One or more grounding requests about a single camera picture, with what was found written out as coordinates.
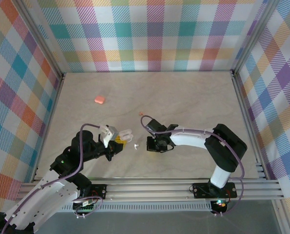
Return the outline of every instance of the beige table surface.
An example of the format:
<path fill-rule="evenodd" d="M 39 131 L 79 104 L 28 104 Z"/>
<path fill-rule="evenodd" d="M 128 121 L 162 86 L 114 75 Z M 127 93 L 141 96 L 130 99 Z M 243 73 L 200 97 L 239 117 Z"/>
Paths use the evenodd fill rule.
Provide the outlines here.
<path fill-rule="evenodd" d="M 103 105 L 94 102 L 103 95 Z M 42 150 L 37 177 L 71 145 L 84 123 L 132 129 L 134 138 L 108 162 L 100 157 L 84 164 L 88 177 L 210 178 L 215 162 L 200 148 L 177 146 L 160 154 L 146 151 L 149 134 L 140 125 L 139 112 L 161 124 L 211 129 L 226 124 L 247 145 L 242 162 L 246 178 L 257 178 L 255 157 L 245 129 L 229 72 L 69 73 Z M 95 134 L 98 131 L 87 127 Z M 239 168 L 234 176 L 241 174 Z"/>

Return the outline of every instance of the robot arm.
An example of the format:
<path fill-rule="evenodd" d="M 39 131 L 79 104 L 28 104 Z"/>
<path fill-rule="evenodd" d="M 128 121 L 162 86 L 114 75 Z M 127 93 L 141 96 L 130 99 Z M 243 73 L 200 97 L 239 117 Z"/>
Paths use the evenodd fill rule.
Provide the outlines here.
<path fill-rule="evenodd" d="M 238 166 L 238 161 L 225 144 L 210 133 L 221 136 L 232 147 L 240 159 L 247 150 L 246 144 L 224 124 L 218 124 L 210 133 L 209 131 L 204 131 L 199 134 L 185 132 L 185 130 L 179 128 L 176 124 L 171 124 L 167 128 L 155 119 L 152 119 L 146 125 L 146 128 L 152 134 L 152 136 L 147 137 L 148 151 L 164 153 L 172 150 L 178 145 L 189 145 L 209 151 L 216 162 L 216 168 L 209 181 L 209 192 L 212 193 L 213 196 L 219 196 L 221 191 L 224 190 L 224 186 L 231 173 L 234 172 Z"/>
<path fill-rule="evenodd" d="M 98 135 L 98 142 L 93 140 L 91 132 L 82 131 L 83 162 L 103 155 L 108 161 L 111 161 L 114 155 L 123 150 L 125 141 L 121 141 L 117 137 L 118 134 L 114 127 L 100 126 L 99 130 L 101 133 Z M 72 139 L 71 146 L 55 159 L 50 170 L 33 190 L 6 213 L 0 212 L 0 233 L 6 222 L 10 220 L 3 234 L 33 234 L 67 202 L 92 196 L 93 190 L 100 191 L 97 195 L 105 198 L 105 194 L 102 192 L 105 185 L 93 187 L 90 180 L 81 173 L 76 173 L 67 179 L 60 179 L 44 187 L 48 182 L 63 178 L 77 170 L 80 159 L 79 136 L 78 132 Z M 84 206 L 82 204 L 82 202 L 74 203 L 74 206 Z"/>

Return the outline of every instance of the pink eraser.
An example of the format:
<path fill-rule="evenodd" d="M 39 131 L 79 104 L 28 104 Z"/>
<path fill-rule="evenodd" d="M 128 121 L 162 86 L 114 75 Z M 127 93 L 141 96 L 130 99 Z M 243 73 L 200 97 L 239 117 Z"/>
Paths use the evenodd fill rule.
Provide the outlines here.
<path fill-rule="evenodd" d="M 95 98 L 95 102 L 99 103 L 99 104 L 103 104 L 105 101 L 105 98 L 103 96 L 97 96 Z"/>

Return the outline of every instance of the colorful checkered backdrop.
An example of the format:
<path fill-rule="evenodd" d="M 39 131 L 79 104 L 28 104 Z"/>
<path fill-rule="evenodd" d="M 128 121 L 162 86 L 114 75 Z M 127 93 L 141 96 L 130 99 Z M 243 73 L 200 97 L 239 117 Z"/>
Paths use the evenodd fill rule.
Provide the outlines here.
<path fill-rule="evenodd" d="M 229 70 L 262 0 L 25 2 L 62 70 L 106 72 Z"/>
<path fill-rule="evenodd" d="M 11 0 L 0 0 L 0 211 L 31 176 L 57 86 Z"/>
<path fill-rule="evenodd" d="M 290 0 L 280 1 L 240 76 L 263 158 L 290 210 Z"/>

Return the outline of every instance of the gray floor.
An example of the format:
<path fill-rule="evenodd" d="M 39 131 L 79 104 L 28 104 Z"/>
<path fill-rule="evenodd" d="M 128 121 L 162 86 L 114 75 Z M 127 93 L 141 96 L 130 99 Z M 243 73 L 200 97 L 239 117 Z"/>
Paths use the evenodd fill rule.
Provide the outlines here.
<path fill-rule="evenodd" d="M 226 217 L 206 212 L 92 214 L 85 220 L 56 213 L 38 234 L 280 234 L 271 201 L 242 201 Z"/>

